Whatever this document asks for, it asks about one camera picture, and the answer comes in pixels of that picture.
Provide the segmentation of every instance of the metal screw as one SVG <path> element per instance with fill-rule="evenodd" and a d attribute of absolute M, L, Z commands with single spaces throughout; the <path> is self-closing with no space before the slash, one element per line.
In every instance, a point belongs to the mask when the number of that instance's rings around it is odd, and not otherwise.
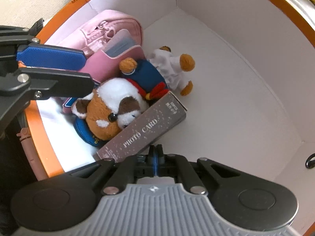
<path fill-rule="evenodd" d="M 43 96 L 43 94 L 38 90 L 35 92 L 34 97 L 35 98 L 41 98 Z"/>
<path fill-rule="evenodd" d="M 109 186 L 103 189 L 103 192 L 107 195 L 115 195 L 117 193 L 119 193 L 119 189 L 117 187 L 114 186 Z"/>
<path fill-rule="evenodd" d="M 193 186 L 192 188 L 190 188 L 190 192 L 192 193 L 192 194 L 200 194 L 200 195 L 202 195 L 202 194 L 205 194 L 206 193 L 206 189 L 204 188 L 204 187 L 202 187 L 202 186 Z"/>
<path fill-rule="evenodd" d="M 20 74 L 18 76 L 18 81 L 21 83 L 27 82 L 29 80 L 29 76 L 27 74 Z"/>
<path fill-rule="evenodd" d="M 32 42 L 39 43 L 39 42 L 40 42 L 40 39 L 38 39 L 38 38 L 35 37 L 35 38 L 32 39 Z"/>

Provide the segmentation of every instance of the black eye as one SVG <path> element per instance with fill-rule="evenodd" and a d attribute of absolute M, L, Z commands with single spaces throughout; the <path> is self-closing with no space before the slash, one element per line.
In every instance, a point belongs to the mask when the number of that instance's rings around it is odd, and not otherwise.
<path fill-rule="evenodd" d="M 118 115 L 115 114 L 115 113 L 111 113 L 111 114 L 108 116 L 108 120 L 109 120 L 110 122 L 117 121 L 117 118 L 118 118 Z"/>

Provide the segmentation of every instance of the rectangular cardboard box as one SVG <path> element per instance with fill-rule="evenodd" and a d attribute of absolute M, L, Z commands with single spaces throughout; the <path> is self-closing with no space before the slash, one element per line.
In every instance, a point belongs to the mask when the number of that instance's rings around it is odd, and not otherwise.
<path fill-rule="evenodd" d="M 176 96 L 169 92 L 98 150 L 97 154 L 101 159 L 111 157 L 121 162 L 127 156 L 143 151 L 182 122 L 186 118 L 186 111 Z"/>

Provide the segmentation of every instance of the orange rim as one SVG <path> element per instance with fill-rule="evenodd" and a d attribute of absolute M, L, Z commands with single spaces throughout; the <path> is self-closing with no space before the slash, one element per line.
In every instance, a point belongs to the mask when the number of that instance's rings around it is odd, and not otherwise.
<path fill-rule="evenodd" d="M 72 0 L 62 8 L 37 35 L 41 43 L 45 43 L 52 34 L 78 9 L 90 0 Z M 269 0 L 278 7 L 300 29 L 305 37 L 315 46 L 315 31 L 307 21 L 285 0 Z M 43 166 L 49 177 L 63 173 L 51 143 L 46 134 L 40 113 L 35 101 L 25 110 L 29 129 Z"/>

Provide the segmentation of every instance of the plush toy paw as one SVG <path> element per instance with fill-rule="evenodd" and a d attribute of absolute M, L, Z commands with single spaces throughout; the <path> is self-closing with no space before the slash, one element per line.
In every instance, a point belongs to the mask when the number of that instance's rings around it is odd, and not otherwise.
<path fill-rule="evenodd" d="M 180 65 L 184 72 L 189 72 L 195 68 L 195 61 L 192 56 L 188 54 L 181 54 Z"/>
<path fill-rule="evenodd" d="M 137 62 L 131 57 L 128 57 L 119 63 L 119 69 L 125 74 L 132 73 L 136 67 Z"/>
<path fill-rule="evenodd" d="M 164 51 L 171 52 L 170 47 L 167 47 L 167 46 L 162 46 L 162 47 L 160 48 L 160 50 L 164 50 Z"/>
<path fill-rule="evenodd" d="M 187 96 L 193 90 L 193 83 L 189 81 L 185 88 L 182 89 L 181 95 Z"/>

